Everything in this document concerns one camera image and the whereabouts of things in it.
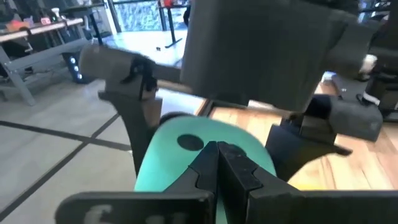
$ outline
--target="table leg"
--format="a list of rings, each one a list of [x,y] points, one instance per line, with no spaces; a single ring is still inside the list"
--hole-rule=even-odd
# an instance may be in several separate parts
[[[58,35],[58,38],[60,39],[61,44],[64,44],[65,41],[63,40],[63,37],[62,37],[60,31],[59,31],[59,30],[56,30],[56,33],[57,33],[57,35]]]
[[[159,7],[159,15],[160,15],[160,23],[162,24],[162,31],[166,31],[167,27],[166,27],[166,21],[165,21],[165,17],[164,17],[164,11],[162,7]]]
[[[80,38],[86,39],[86,34],[84,33],[83,28],[81,26],[77,25],[76,29],[79,33]]]
[[[175,34],[174,34],[174,24],[173,24],[173,17],[172,17],[172,10],[171,8],[167,8],[167,17],[169,18],[169,26],[170,26],[170,32],[172,34],[172,43],[168,46],[165,46],[165,48],[169,48],[176,43],[178,43],[182,38],[175,40]]]
[[[7,101],[6,94],[2,90],[0,90],[0,99],[2,99],[3,102]]]
[[[100,45],[103,45],[103,41],[102,41],[102,37],[101,37],[101,34],[100,34],[100,30],[98,29],[97,22],[95,21],[94,14],[91,13],[91,14],[89,15],[89,17],[90,17],[90,20],[91,20],[91,24],[93,25],[95,34],[97,35],[98,43],[99,43]]]
[[[10,71],[7,67],[8,64],[12,63],[10,58],[7,56],[6,52],[0,45],[0,62],[3,65],[8,77],[13,82],[14,86],[19,90],[23,99],[27,102],[29,106],[34,106],[36,104],[35,99],[27,88],[26,84],[22,80],[21,76],[17,71]]]

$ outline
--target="black pole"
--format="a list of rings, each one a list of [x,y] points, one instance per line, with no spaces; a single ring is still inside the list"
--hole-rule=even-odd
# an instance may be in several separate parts
[[[103,45],[102,36],[101,36],[100,30],[98,29],[97,22],[95,21],[94,14],[91,13],[91,14],[89,15],[89,17],[90,17],[90,20],[91,20],[91,25],[93,26],[94,31],[95,31],[95,34],[97,35],[98,43],[99,43],[100,45]]]
[[[173,17],[172,17],[172,10],[171,8],[167,8],[167,16],[169,17],[169,25],[170,25],[170,32],[172,33],[172,41],[175,43],[175,34],[174,34],[174,24],[173,24]]]
[[[167,30],[166,18],[164,16],[164,11],[162,7],[159,7],[159,16],[160,16],[160,23],[162,24],[162,31],[166,31]]]
[[[116,32],[122,32],[122,29],[120,28],[120,23],[118,19],[118,15],[116,14],[116,10],[114,8],[113,0],[108,0],[108,6],[109,10],[111,11],[114,27],[116,29]]]

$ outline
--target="black clamp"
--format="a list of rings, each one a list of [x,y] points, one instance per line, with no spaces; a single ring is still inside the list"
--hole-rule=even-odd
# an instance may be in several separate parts
[[[28,27],[21,27],[19,31],[26,31],[28,36],[32,35],[32,31]]]
[[[228,224],[395,223],[398,218],[398,191],[299,191],[239,147],[219,142],[218,149]]]
[[[60,21],[60,22],[62,22],[62,23],[65,25],[66,28],[69,27],[69,24],[68,24],[68,20],[67,20],[67,19],[62,19],[62,21]]]
[[[151,77],[154,64],[155,62],[151,59],[141,54],[136,54],[131,60],[129,75],[121,80],[120,84],[131,83],[138,75],[142,75],[144,79]]]

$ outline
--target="glass wall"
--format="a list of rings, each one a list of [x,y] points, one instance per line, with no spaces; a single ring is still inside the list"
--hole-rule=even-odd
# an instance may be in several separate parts
[[[123,2],[114,0],[121,31],[162,30],[157,1]]]
[[[121,31],[154,31],[162,30],[160,10],[157,1],[127,1],[113,0],[116,14],[118,16]],[[185,9],[172,9],[174,29],[187,29],[183,23]],[[167,10],[164,9],[165,29],[169,30],[169,18]]]
[[[186,30],[187,26],[184,24],[184,12],[185,12],[185,8],[177,8],[177,9],[171,9],[172,11],[172,17],[173,17],[173,25],[174,25],[174,29],[175,30]],[[166,28],[167,30],[170,29],[170,25],[169,25],[169,17],[167,15],[167,10],[163,9],[164,11],[164,16],[165,16],[165,20],[166,20]]]

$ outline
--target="floor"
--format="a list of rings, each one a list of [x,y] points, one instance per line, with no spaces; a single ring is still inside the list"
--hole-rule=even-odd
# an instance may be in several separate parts
[[[317,93],[335,94],[332,84],[321,83]],[[264,145],[280,116],[248,110],[217,108],[213,119],[237,125]],[[338,135],[335,144],[353,150],[349,157],[327,155],[306,164],[289,181],[303,189],[398,189],[398,124],[384,124],[376,142]]]
[[[176,32],[185,37],[186,32]],[[178,65],[184,41],[165,49],[169,32],[136,32],[106,39],[106,43],[148,55],[158,63]],[[54,211],[66,197],[83,191],[130,191],[135,172],[129,139],[114,108],[98,99],[104,82],[72,83],[54,75],[34,89],[35,106],[8,94],[0,102],[0,222],[53,223]],[[327,85],[318,92],[333,93]],[[162,114],[196,113],[202,98],[159,90]],[[214,119],[235,124],[263,143],[280,117],[253,111],[217,108]],[[384,126],[378,142],[338,136],[337,144],[354,149],[349,158],[326,156],[307,164],[291,184],[321,189],[397,189],[398,129]]]
[[[169,32],[142,32],[107,43],[173,65],[181,59],[184,43],[164,49],[170,41]],[[64,74],[55,74],[31,87],[35,106],[27,106],[16,93],[6,93],[8,101],[0,102],[2,224],[53,224],[55,209],[72,194],[134,188],[127,132],[115,109],[98,99],[103,88],[101,80],[77,85]],[[203,103],[202,98],[162,89],[157,96],[164,99],[162,114],[195,113]]]

